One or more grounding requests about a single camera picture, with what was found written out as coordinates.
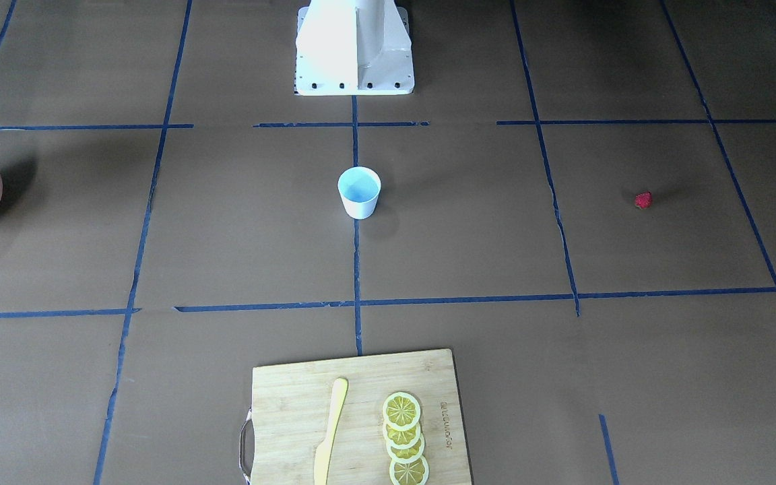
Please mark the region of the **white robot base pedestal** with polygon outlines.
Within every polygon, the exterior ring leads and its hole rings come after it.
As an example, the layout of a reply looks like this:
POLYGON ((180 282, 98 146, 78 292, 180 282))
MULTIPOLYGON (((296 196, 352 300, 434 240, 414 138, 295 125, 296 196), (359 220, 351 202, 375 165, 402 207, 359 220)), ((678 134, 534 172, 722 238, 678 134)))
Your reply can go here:
POLYGON ((298 10, 298 96, 400 96, 415 89, 407 10, 394 1, 311 1, 298 10))

